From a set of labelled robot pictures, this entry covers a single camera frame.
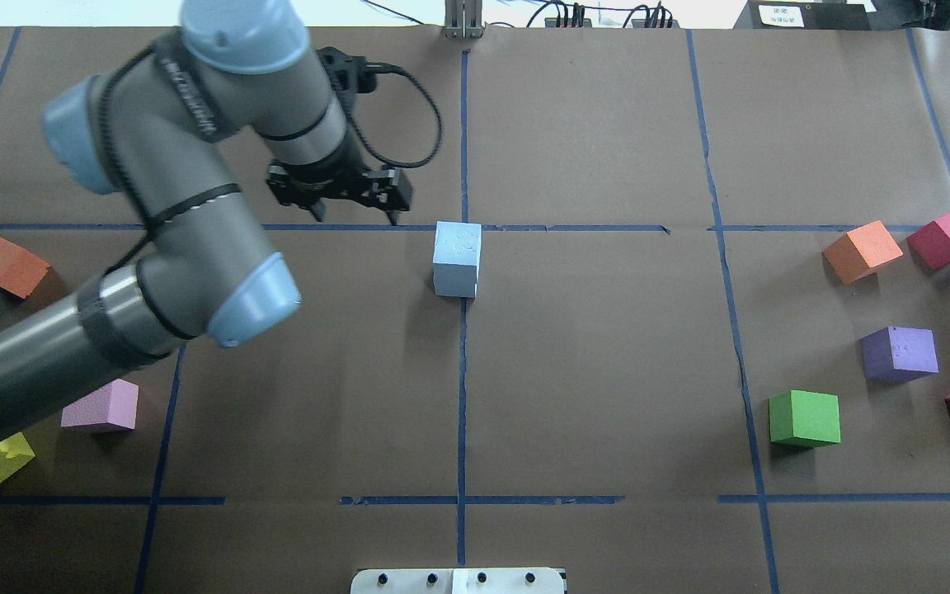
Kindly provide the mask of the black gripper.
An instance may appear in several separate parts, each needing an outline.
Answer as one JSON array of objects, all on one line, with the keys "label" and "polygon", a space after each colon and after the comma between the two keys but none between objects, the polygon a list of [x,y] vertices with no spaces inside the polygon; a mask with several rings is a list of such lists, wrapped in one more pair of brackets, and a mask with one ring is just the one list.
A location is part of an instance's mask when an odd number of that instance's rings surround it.
[{"label": "black gripper", "polygon": [[324,200],[351,200],[386,215],[397,227],[400,213],[412,207],[412,184],[404,170],[384,164],[378,169],[345,157],[324,164],[294,165],[272,159],[266,169],[266,185],[276,202],[306,210],[323,223],[327,215]]}]

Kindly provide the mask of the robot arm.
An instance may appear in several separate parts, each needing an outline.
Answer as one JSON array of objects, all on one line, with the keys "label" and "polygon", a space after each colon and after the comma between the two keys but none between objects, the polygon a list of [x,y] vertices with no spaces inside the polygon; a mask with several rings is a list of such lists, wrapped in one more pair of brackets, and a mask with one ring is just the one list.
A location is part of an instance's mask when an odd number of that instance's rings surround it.
[{"label": "robot arm", "polygon": [[0,333],[0,442],[185,342],[250,341],[301,296],[216,144],[248,128],[283,205],[324,200],[410,210],[407,162],[363,161],[355,94],[396,65],[317,49],[288,1],[185,1],[180,25],[43,113],[43,134],[83,187],[127,196],[144,234],[74,294]]}]

